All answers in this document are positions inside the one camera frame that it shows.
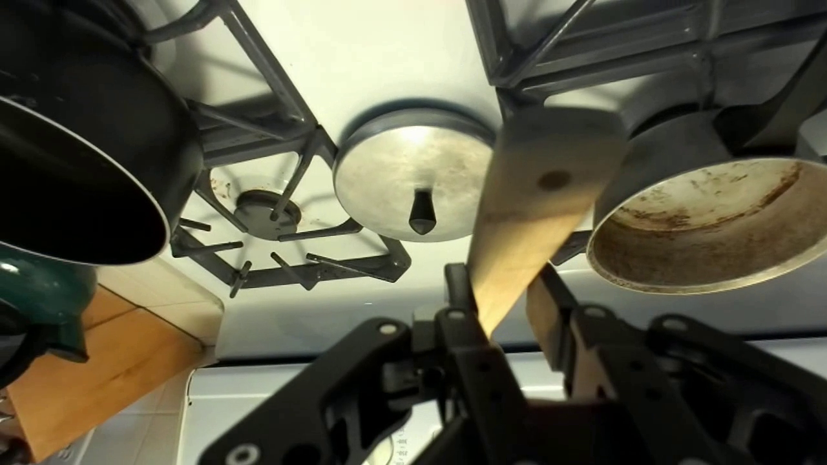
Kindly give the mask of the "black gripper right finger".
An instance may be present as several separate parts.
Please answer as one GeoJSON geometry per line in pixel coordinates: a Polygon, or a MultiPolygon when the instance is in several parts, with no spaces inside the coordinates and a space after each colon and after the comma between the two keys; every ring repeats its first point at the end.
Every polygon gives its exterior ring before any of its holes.
{"type": "Polygon", "coordinates": [[[537,274],[537,340],[580,409],[594,409],[630,465],[731,465],[683,400],[647,336],[602,305],[581,305],[554,265],[537,274]]]}

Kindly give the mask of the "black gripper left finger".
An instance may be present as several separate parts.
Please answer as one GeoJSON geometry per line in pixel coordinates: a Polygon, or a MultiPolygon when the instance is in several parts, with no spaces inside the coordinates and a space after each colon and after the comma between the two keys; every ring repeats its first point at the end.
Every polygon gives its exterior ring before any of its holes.
{"type": "Polygon", "coordinates": [[[470,272],[448,264],[444,280],[448,307],[434,326],[448,362],[448,389],[434,465],[548,465],[517,376],[479,323],[470,272]]]}

